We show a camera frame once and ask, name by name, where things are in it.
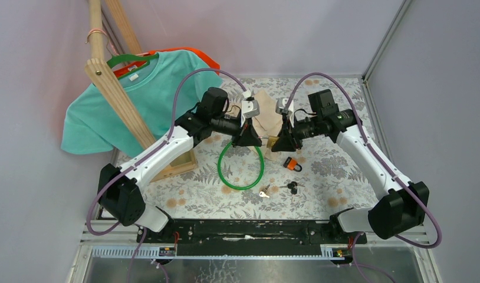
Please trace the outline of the brass padlock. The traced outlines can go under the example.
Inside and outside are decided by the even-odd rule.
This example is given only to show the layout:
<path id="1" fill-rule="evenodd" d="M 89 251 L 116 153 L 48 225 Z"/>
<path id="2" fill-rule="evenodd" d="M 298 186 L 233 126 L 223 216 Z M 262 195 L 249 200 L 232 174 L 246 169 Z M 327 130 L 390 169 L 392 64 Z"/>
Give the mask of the brass padlock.
<path id="1" fill-rule="evenodd" d="M 279 137 L 278 136 L 263 136 L 260 137 L 262 141 L 262 146 L 271 149 L 275 143 L 278 141 Z"/>

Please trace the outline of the green cable lock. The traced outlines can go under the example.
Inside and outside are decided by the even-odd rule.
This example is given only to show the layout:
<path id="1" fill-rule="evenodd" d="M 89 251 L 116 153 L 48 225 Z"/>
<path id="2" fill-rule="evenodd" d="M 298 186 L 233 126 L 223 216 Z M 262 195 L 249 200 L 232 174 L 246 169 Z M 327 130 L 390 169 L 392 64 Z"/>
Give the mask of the green cable lock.
<path id="1" fill-rule="evenodd" d="M 257 173 L 256 176 L 254 177 L 253 173 L 248 173 L 248 164 L 247 168 L 244 169 L 243 167 L 240 167 L 240 162 L 234 162 L 236 166 L 231 167 L 231 165 L 227 165 L 224 161 L 224 158 L 226 157 L 227 152 L 229 152 L 230 149 L 232 149 L 234 146 L 232 142 L 228 142 L 225 147 L 221 150 L 218 160 L 216 162 L 216 171 L 219 177 L 219 180 L 228 188 L 236 191 L 245 191 L 245 190 L 250 190 L 253 189 L 255 186 L 257 186 L 261 180 L 264 177 L 265 174 L 265 159 L 264 159 L 264 154 L 262 153 L 262 150 L 260 147 L 254 147 L 254 152 L 257 154 L 257 160 L 258 160 L 258 167 L 257 167 Z M 231 169 L 232 171 L 232 176 L 235 176 L 238 178 L 238 180 L 233 180 L 229 176 L 226 176 L 224 174 L 223 169 Z"/>

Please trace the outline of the orange black small lock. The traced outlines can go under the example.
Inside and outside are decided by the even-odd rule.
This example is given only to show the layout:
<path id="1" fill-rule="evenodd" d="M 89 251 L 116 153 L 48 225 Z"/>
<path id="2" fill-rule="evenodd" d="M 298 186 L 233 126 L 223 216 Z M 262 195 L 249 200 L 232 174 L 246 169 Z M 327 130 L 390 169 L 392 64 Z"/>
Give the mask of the orange black small lock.
<path id="1" fill-rule="evenodd" d="M 302 171 L 302 166 L 292 157 L 287 157 L 287 159 L 282 164 L 282 166 L 291 171 L 295 171 L 295 172 Z"/>

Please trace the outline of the black-headed key bunch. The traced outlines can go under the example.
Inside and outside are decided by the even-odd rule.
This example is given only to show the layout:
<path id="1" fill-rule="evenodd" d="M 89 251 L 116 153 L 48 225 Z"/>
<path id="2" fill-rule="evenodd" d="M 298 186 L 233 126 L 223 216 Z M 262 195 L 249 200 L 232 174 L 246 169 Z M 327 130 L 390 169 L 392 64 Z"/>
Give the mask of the black-headed key bunch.
<path id="1" fill-rule="evenodd" d="M 281 188 L 287 188 L 291 192 L 291 201 L 294 201 L 295 196 L 298 194 L 299 188 L 304 187 L 304 185 L 301 185 L 297 183 L 296 181 L 291 181 L 286 185 L 282 185 Z"/>

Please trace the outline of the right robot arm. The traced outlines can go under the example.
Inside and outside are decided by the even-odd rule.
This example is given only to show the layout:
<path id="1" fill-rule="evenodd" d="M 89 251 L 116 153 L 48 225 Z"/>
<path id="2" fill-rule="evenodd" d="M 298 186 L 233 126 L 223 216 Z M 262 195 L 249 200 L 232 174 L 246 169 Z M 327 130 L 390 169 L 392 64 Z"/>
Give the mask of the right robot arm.
<path id="1" fill-rule="evenodd" d="M 427 186 L 413 183 L 399 171 L 361 126 L 358 115 L 351 109 L 339 109 L 330 90 L 312 93 L 308 100 L 315 115 L 296 120 L 293 103 L 278 99 L 275 111 L 282 117 L 282 127 L 271 150 L 294 152 L 302 148 L 304 139 L 329 137 L 353 159 L 377 197 L 370 208 L 345 209 L 331 215 L 330 239 L 342 243 L 352 232 L 365 231 L 389 239 L 421 225 L 429 199 Z"/>

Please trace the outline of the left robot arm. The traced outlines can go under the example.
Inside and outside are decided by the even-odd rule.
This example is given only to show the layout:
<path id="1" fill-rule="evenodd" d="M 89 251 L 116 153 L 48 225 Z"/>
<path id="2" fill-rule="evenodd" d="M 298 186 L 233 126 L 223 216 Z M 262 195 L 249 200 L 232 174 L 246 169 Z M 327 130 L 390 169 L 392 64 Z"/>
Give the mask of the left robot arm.
<path id="1" fill-rule="evenodd" d="M 181 115 L 161 139 L 137 157 L 100 173 L 98 203 L 123 226 L 139 225 L 150 230 L 158 242 L 168 241 L 173 227 L 170 217 L 143 199 L 147 185 L 177 157 L 190 151 L 213 132 L 232 137 L 232 146 L 259 147 L 261 139 L 252 118 L 259 114 L 259 104 L 251 91 L 243 92 L 241 110 L 236 117 L 226 115 L 229 103 L 226 91 L 211 87 L 194 108 Z"/>

